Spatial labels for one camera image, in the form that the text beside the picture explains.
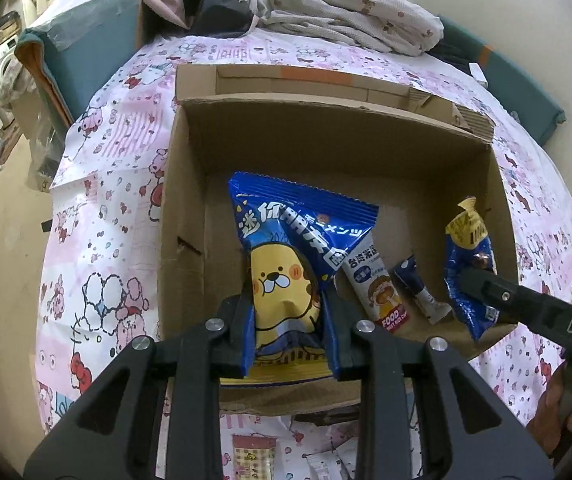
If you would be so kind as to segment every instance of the blue snack bag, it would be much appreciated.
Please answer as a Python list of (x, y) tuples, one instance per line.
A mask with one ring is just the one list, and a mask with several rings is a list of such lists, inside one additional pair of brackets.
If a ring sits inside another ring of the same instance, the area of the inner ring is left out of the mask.
[(477, 267), (495, 272), (495, 257), (484, 221), (475, 209), (475, 197), (458, 205), (464, 210), (446, 226), (446, 274), (448, 295), (454, 302), (454, 312), (466, 324), (470, 335), (478, 341), (499, 317), (499, 311), (461, 292), (458, 276), (465, 267)]
[(319, 291), (372, 229), (379, 207), (251, 173), (235, 173), (228, 189), (250, 257), (256, 364), (323, 356)]

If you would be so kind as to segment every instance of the cartoon dog illustration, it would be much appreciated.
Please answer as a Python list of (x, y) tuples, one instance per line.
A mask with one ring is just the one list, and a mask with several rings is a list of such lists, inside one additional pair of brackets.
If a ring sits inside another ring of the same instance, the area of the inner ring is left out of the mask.
[(82, 116), (82, 122), (77, 127), (77, 131), (83, 130), (84, 137), (90, 137), (90, 134), (96, 132), (103, 124), (103, 116), (101, 108), (88, 108)]
[(61, 319), (64, 308), (64, 277), (60, 274), (54, 284), (54, 294), (48, 300), (48, 313), (53, 314), (55, 319)]
[(518, 267), (520, 269), (532, 269), (533, 261), (524, 246), (515, 243), (515, 250), (518, 257)]
[(141, 313), (148, 310), (149, 302), (144, 298), (141, 282), (130, 278), (126, 284), (128, 294), (124, 305), (117, 310), (117, 351), (121, 352), (135, 337), (146, 335), (146, 325)]
[(162, 193), (163, 193), (163, 181), (165, 175), (165, 165), (168, 159), (168, 150), (165, 148), (160, 148), (157, 150), (155, 158), (148, 166), (150, 173), (153, 177), (157, 179), (157, 183), (153, 187), (153, 192), (150, 193), (150, 208), (148, 210), (148, 216), (151, 221), (159, 222), (160, 212), (162, 207)]
[(72, 388), (84, 393), (92, 382), (93, 373), (83, 363), (84, 356), (92, 355), (101, 372), (116, 355), (113, 338), (119, 320), (117, 311), (126, 297), (123, 282), (117, 274), (104, 278), (93, 272), (82, 285), (83, 316), (75, 314), (72, 328), (72, 358), (70, 380)]
[(38, 383), (38, 406), (39, 416), (44, 429), (48, 433), (52, 430), (52, 390), (43, 383)]
[(128, 78), (124, 81), (124, 85), (131, 90), (140, 84), (149, 85), (150, 83), (154, 83), (157, 79), (165, 76), (166, 69), (171, 65), (172, 63), (170, 62), (159, 65), (136, 64), (130, 70)]
[(268, 243), (251, 252), (258, 356), (274, 358), (294, 346), (318, 348), (311, 336), (320, 312), (317, 285), (290, 246)]
[(56, 230), (59, 235), (59, 243), (62, 244), (66, 241), (66, 238), (72, 236), (74, 228), (79, 224), (77, 215), (79, 214), (79, 208), (83, 204), (70, 206), (68, 209), (59, 211), (56, 214)]

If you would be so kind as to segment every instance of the cardboard box flap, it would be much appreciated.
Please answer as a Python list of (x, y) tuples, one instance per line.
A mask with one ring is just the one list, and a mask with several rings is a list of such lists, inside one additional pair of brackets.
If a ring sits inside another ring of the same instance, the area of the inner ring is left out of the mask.
[(447, 124), (459, 126), (475, 133), (487, 142), (493, 142), (495, 125), (485, 115), (474, 112), (464, 105), (456, 104), (428, 92), (411, 88), (408, 109), (417, 114), (426, 115)]
[[(234, 171), (240, 159), (248, 159), (248, 171), (274, 174), (288, 171), (297, 159), (320, 172), (345, 173), (349, 167), (352, 174), (370, 176), (431, 175), (488, 148), (475, 134), (431, 118), (323, 96), (227, 94), (188, 99), (182, 108), (206, 172)], [(214, 142), (218, 149), (210, 150)], [(262, 161), (258, 153), (266, 146), (279, 155)]]
[(492, 142), (494, 134), (493, 122), (482, 113), (410, 85), (370, 76), (282, 65), (186, 64), (177, 67), (176, 96), (179, 101), (246, 92), (352, 99), (416, 112), (469, 130), (488, 143)]

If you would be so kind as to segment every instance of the hello kitty print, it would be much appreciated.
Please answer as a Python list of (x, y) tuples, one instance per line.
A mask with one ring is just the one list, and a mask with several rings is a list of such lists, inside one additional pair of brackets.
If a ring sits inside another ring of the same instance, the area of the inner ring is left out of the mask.
[[(159, 37), (93, 96), (69, 129), (50, 194), (35, 371), (46, 431), (140, 334), (159, 338), (157, 235), (178, 103), (178, 64), (311, 66), (411, 84), (485, 113), (509, 201), (520, 283), (572, 303), (572, 197), (546, 153), (472, 78), (408, 58), (265, 30), (233, 40)], [(472, 365), (527, 422), (560, 349), (517, 327)]]

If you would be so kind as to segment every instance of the cardboard box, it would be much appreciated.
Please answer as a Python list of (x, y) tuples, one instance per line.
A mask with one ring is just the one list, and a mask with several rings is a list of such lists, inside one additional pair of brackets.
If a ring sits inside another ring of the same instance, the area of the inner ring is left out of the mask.
[[(204, 79), (178, 78), (176, 112), (163, 186), (160, 320), (165, 338), (213, 316), (238, 294), (247, 260), (235, 227), (227, 179), (252, 171), (323, 187), (380, 205), (373, 231), (388, 266), (416, 254), (428, 289), (446, 300), (445, 226), (469, 195), (477, 197), (495, 249), (498, 272), (517, 280), (508, 202), (487, 141), (473, 133), (393, 107), (301, 94), (225, 94)], [(338, 290), (354, 298), (338, 275)], [(431, 326), (411, 302), (399, 335), (445, 337), (472, 358), (513, 328), (498, 324), (478, 344), (466, 327)], [(289, 386), (223, 388), (228, 412), (278, 415), (353, 404), (359, 383), (323, 379)]]
[(201, 65), (177, 68), (177, 98), (245, 92), (309, 94), (390, 106), (458, 126), (492, 142), (495, 126), (487, 116), (410, 85), (334, 72), (281, 65)]

